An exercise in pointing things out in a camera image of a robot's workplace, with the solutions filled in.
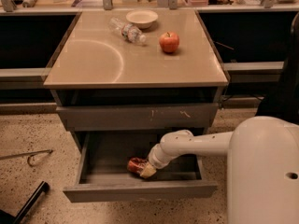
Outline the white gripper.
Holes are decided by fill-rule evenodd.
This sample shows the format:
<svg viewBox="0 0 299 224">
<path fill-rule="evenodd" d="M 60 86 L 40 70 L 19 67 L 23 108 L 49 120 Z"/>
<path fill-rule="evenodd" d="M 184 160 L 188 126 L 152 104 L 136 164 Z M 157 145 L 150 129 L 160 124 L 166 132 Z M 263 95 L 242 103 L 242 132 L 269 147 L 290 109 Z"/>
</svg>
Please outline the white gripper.
<svg viewBox="0 0 299 224">
<path fill-rule="evenodd" d="M 149 178 L 156 173 L 156 169 L 163 169 L 169 164 L 171 158 L 162 149 L 153 147 L 148 155 L 149 163 L 147 163 L 140 173 L 142 178 Z"/>
</svg>

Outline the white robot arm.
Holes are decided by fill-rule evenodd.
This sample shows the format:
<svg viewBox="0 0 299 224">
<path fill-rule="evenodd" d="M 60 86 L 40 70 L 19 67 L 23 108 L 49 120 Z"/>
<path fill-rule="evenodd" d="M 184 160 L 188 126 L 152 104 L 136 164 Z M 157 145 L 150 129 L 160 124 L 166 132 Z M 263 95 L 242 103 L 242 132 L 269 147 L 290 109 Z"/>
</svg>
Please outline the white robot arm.
<svg viewBox="0 0 299 224">
<path fill-rule="evenodd" d="M 167 133 L 140 175 L 148 178 L 185 154 L 227 157 L 228 224 L 299 224 L 298 125 L 259 116 L 227 133 Z"/>
</svg>

